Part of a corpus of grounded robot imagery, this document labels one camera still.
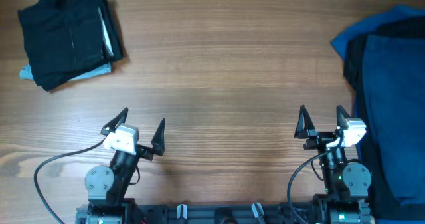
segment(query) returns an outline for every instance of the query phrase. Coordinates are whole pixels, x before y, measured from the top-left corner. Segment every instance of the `dark blue cloth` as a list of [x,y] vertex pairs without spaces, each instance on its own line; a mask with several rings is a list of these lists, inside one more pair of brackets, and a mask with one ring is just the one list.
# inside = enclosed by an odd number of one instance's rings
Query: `dark blue cloth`
[[425,40],[369,35],[363,89],[386,181],[401,204],[425,203]]
[[331,45],[337,51],[338,55],[342,59],[345,59],[347,44],[357,35],[375,31],[379,25],[385,23],[401,21],[409,17],[421,15],[425,15],[425,9],[415,9],[407,5],[397,5],[390,11],[367,17],[366,19],[363,19],[346,28],[331,41]]
[[[412,17],[395,23],[377,27],[376,35],[385,37],[425,38],[422,29],[424,21],[420,17]],[[363,53],[368,35],[359,35],[347,46],[344,62],[344,76],[356,92],[355,116],[361,118],[367,127],[369,118],[363,92]],[[372,186],[369,189],[369,207],[373,216],[385,220],[425,220],[425,203],[416,205],[401,205],[386,182],[381,163],[379,145],[371,138],[371,130],[358,143],[357,151],[372,173]]]
[[395,220],[386,220],[378,219],[378,224],[425,224],[425,221],[395,221]]

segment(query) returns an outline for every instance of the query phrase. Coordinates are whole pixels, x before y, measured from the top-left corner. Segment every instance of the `wooden table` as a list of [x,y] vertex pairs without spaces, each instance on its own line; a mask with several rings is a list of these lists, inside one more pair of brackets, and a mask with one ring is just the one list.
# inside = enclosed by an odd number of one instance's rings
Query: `wooden table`
[[[0,0],[0,223],[54,223],[33,184],[45,159],[91,146],[122,108],[148,144],[166,118],[166,150],[140,161],[127,197],[139,204],[277,203],[292,172],[315,151],[293,137],[305,104],[321,130],[353,91],[330,40],[397,3],[423,0],[109,0],[127,57],[112,74],[45,92],[18,73],[27,64],[17,9]],[[48,164],[41,189],[67,223],[87,204],[86,172],[108,164],[98,148]],[[310,167],[294,201],[323,193]]]

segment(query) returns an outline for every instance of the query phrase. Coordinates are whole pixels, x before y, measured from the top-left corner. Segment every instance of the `black cloth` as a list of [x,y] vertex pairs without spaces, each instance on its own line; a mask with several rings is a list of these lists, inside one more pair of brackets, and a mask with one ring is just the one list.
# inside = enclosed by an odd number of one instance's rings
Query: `black cloth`
[[[46,91],[122,58],[106,0],[39,0],[18,16],[34,81]],[[113,55],[105,48],[102,19]]]
[[[373,34],[412,39],[425,39],[425,17],[415,17],[397,21],[377,28]],[[363,89],[363,57],[370,34],[359,35],[349,41],[347,56],[344,61],[344,77],[356,91],[357,116],[362,118],[368,126],[365,137],[361,140],[361,158],[368,165],[372,173],[370,187],[370,206],[374,217],[393,220],[423,220],[425,219],[425,204],[401,205],[394,197],[383,175],[381,151],[379,145],[373,141],[369,129],[367,103]]]

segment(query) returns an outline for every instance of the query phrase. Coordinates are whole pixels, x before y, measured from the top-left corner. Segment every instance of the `black cable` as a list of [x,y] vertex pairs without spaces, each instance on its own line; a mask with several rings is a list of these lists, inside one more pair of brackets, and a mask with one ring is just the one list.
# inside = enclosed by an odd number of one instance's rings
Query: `black cable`
[[313,171],[314,171],[314,174],[316,175],[316,177],[317,177],[320,181],[323,181],[323,178],[321,178],[321,177],[319,176],[319,174],[316,172],[316,169],[314,168],[313,161],[311,161],[311,168],[313,168]]
[[139,181],[140,181],[140,171],[139,171],[139,167],[135,167],[135,169],[136,169],[136,171],[137,171],[137,176],[138,176],[138,179],[137,179],[137,182],[135,182],[135,183],[130,183],[130,184],[128,184],[128,185],[136,185],[136,184],[138,184],[139,183]]
[[58,215],[52,210],[52,208],[48,205],[46,199],[44,198],[43,194],[41,193],[40,187],[39,187],[39,182],[37,181],[37,174],[39,174],[40,169],[48,164],[51,161],[57,160],[59,158],[63,158],[63,157],[67,157],[67,156],[71,156],[71,155],[75,155],[75,154],[82,154],[84,152],[90,151],[94,148],[97,148],[98,146],[102,145],[104,139],[102,141],[100,141],[98,144],[91,146],[89,148],[83,149],[83,150],[79,150],[79,151],[75,151],[75,152],[70,152],[67,154],[60,154],[57,155],[55,157],[49,158],[46,161],[42,162],[36,169],[34,172],[34,185],[35,185],[35,189],[37,190],[38,195],[40,196],[41,201],[43,202],[44,206],[46,206],[48,212],[50,212],[50,214],[52,214],[52,216],[60,223],[60,224],[65,224],[64,221],[62,221]]
[[316,160],[317,158],[320,158],[321,156],[327,155],[331,152],[334,152],[336,149],[338,149],[341,144],[343,143],[343,139],[344,139],[344,133],[341,132],[340,136],[339,136],[339,142],[338,145],[336,145],[335,147],[327,150],[326,152],[322,153],[322,154],[317,154],[316,156],[313,156],[312,158],[310,158],[309,160],[305,161],[303,164],[301,164],[297,170],[295,170],[294,174],[292,174],[291,178],[290,178],[290,182],[288,183],[288,190],[286,191],[286,195],[288,197],[288,204],[291,207],[291,211],[295,214],[295,216],[303,223],[303,224],[308,224],[307,221],[304,221],[304,219],[302,219],[298,213],[295,211],[294,206],[292,205],[291,202],[291,186],[292,186],[292,182],[295,179],[295,176],[305,167],[308,165],[308,163]]

